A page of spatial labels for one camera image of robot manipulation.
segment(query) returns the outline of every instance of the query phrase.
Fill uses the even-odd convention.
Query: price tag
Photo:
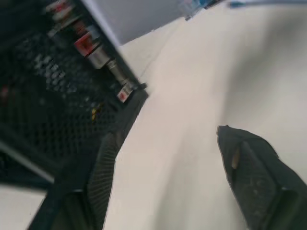
[[[125,84],[124,87],[121,89],[121,91],[118,93],[117,97],[118,99],[124,103],[130,94],[132,93],[132,88],[130,87],[129,83]]]

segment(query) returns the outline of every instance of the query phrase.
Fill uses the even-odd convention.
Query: white floor
[[[105,230],[244,230],[220,124],[263,136],[307,182],[306,11],[219,6],[122,47],[150,97],[118,155]],[[14,199],[0,191],[0,222],[25,229],[3,197]]]

